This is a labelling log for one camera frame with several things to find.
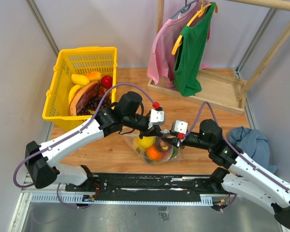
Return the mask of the yellow lemon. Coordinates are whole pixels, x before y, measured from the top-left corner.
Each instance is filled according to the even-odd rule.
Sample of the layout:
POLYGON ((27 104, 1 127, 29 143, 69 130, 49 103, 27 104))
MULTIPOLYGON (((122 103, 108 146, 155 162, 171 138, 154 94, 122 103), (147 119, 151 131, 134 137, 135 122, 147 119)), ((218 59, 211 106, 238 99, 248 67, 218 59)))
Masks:
POLYGON ((145 149, 151 147, 155 142, 155 137, 150 136, 150 137, 137 137, 137 143, 140 147, 143 147, 145 149))

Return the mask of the clear zip top bag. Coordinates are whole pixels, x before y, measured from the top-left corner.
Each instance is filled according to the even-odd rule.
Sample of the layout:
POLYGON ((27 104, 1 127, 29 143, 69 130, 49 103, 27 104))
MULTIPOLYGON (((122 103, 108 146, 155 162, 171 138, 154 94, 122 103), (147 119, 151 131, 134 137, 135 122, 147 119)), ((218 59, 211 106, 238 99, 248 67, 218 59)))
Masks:
POLYGON ((139 133, 124 134, 126 143, 147 164, 176 162, 181 159, 179 149, 161 137, 140 137, 139 133))

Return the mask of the small orange fruit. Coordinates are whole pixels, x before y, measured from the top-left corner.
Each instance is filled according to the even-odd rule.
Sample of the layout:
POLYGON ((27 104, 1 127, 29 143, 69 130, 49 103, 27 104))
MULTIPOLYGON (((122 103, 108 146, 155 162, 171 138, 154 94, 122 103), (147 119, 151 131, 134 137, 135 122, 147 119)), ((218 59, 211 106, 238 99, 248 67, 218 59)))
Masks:
POLYGON ((158 151, 156 146, 152 145, 146 149, 146 155, 152 161, 159 161, 163 156, 163 152, 158 151))

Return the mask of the pink orange peach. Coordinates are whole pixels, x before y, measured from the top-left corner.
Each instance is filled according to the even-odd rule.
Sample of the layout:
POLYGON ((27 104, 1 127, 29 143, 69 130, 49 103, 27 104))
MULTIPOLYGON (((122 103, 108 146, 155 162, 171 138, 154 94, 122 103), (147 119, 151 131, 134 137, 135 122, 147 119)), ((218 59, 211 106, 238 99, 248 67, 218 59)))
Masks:
POLYGON ((133 148, 136 152, 141 153, 141 152, 143 152, 143 147, 139 144, 139 142, 138 142, 138 138, 139 138, 139 137, 135 137, 135 138, 133 139, 133 141, 132 141, 132 148, 133 148))

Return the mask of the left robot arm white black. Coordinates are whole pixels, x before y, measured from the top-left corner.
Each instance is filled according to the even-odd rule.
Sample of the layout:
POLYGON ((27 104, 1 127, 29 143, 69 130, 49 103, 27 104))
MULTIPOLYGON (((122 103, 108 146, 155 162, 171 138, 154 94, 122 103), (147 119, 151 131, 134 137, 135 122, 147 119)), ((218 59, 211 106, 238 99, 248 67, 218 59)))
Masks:
POLYGON ((89 168, 85 165, 65 165, 61 160, 91 142, 120 132, 123 127, 139 131, 141 137, 161 137, 164 111, 160 106, 155 106, 147 115, 139 115, 137 110, 141 106, 142 97, 129 91, 114 106, 99 110, 95 117, 64 135, 40 145, 35 141, 27 144, 27 157, 37 153, 25 163, 33 185, 43 189, 53 183, 65 183, 78 186, 82 191, 90 190, 93 178, 89 168))

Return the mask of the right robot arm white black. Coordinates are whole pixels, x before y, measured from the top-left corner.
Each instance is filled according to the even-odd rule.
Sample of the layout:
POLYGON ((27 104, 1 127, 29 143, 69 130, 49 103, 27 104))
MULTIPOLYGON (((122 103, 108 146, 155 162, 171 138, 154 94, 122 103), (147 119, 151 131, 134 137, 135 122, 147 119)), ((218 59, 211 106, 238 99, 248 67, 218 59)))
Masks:
POLYGON ((290 230, 290 183, 234 147, 214 120, 202 121, 198 133, 184 135, 186 130, 187 123, 177 120, 164 141, 175 147, 195 147, 209 152, 209 158, 219 166, 210 177, 212 192, 224 190, 242 196, 268 210, 277 222, 290 230))

